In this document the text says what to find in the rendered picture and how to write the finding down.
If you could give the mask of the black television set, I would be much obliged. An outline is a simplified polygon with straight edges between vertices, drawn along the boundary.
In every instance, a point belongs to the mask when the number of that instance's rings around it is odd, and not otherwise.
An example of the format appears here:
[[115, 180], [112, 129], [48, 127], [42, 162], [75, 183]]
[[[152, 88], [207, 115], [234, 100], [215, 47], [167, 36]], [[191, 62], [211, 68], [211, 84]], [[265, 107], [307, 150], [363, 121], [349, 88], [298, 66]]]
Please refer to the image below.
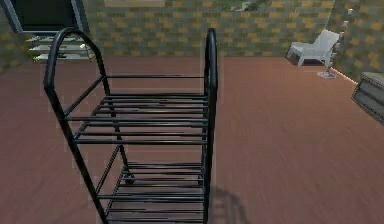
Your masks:
[[66, 27], [88, 33], [82, 0], [0, 0], [14, 33], [56, 34]]

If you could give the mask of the black metal rack shelf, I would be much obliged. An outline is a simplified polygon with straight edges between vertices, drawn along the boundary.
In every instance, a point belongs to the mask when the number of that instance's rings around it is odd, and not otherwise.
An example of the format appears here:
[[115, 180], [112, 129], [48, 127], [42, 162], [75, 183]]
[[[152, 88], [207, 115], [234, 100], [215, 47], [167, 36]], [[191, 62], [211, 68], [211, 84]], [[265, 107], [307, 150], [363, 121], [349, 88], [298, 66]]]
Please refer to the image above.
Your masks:
[[[212, 162], [218, 98], [216, 31], [205, 39], [204, 87], [200, 93], [114, 93], [111, 75], [100, 65], [96, 83], [104, 96], [88, 116], [75, 116], [63, 107], [55, 88], [59, 49], [74, 34], [94, 52], [99, 49], [80, 29], [60, 30], [52, 41], [44, 76], [44, 90], [67, 141], [100, 224], [208, 224]], [[111, 156], [122, 160], [112, 192], [93, 182], [80, 152], [83, 145], [110, 145]], [[131, 161], [129, 145], [197, 146], [198, 162]]]

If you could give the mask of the white lounge chair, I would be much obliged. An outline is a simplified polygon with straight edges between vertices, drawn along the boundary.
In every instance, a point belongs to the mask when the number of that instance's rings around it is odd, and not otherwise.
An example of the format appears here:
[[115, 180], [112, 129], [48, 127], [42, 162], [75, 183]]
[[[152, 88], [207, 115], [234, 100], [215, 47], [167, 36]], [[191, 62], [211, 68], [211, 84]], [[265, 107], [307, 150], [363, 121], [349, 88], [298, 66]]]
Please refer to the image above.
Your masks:
[[338, 33], [324, 29], [313, 43], [292, 42], [286, 57], [298, 56], [298, 67], [301, 67], [307, 59], [323, 61], [328, 66], [333, 46], [338, 42], [339, 37]]

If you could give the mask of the white floor lamp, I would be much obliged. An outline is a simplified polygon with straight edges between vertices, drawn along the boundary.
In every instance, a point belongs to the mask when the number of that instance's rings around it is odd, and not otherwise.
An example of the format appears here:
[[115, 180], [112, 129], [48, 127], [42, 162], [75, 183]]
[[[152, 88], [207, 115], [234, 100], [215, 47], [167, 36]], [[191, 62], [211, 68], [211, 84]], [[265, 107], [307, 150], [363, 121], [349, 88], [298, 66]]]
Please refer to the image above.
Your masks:
[[347, 10], [347, 18], [343, 20], [343, 24], [341, 26], [341, 31], [338, 33], [338, 39], [334, 43], [329, 53], [329, 61], [325, 63], [326, 70], [318, 72], [317, 75], [324, 79], [335, 79], [336, 75], [331, 72], [331, 68], [335, 62], [336, 55], [338, 54], [339, 48], [343, 42], [345, 31], [348, 29], [348, 24], [351, 20], [351, 15], [353, 14], [354, 9], [349, 8]]

